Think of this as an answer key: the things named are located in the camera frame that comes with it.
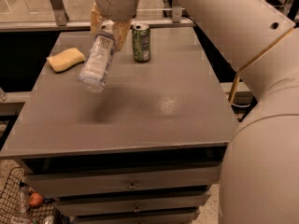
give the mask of green can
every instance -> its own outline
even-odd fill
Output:
[[[144,23],[133,26],[132,46],[134,59],[139,63],[150,60],[150,27]]]

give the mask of wire basket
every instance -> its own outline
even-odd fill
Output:
[[[20,182],[24,182],[24,171],[21,167],[11,169],[7,182],[0,194],[0,224],[8,224],[18,210]],[[35,223],[42,223],[46,216],[56,216],[55,203],[43,203],[38,208],[31,208],[29,214]]]

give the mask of plastic bottle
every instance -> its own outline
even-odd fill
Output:
[[[28,193],[25,184],[20,182],[18,197],[18,210],[16,215],[11,217],[10,224],[31,224],[31,217],[27,213],[28,207]]]
[[[78,76],[85,89],[101,92],[115,53],[115,39],[110,30],[102,30],[96,36],[90,54]]]

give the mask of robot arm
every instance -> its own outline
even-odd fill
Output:
[[[95,1],[114,21],[135,14],[137,0]],[[259,101],[225,153],[220,224],[299,223],[299,30],[264,0],[178,1]]]
[[[136,14],[139,0],[94,0],[91,15],[91,31],[95,35],[101,30],[104,20],[112,20],[117,51],[121,50]]]

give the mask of sponge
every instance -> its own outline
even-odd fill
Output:
[[[63,72],[72,66],[83,63],[85,61],[85,56],[77,49],[66,49],[57,55],[47,57],[50,67],[59,73]]]

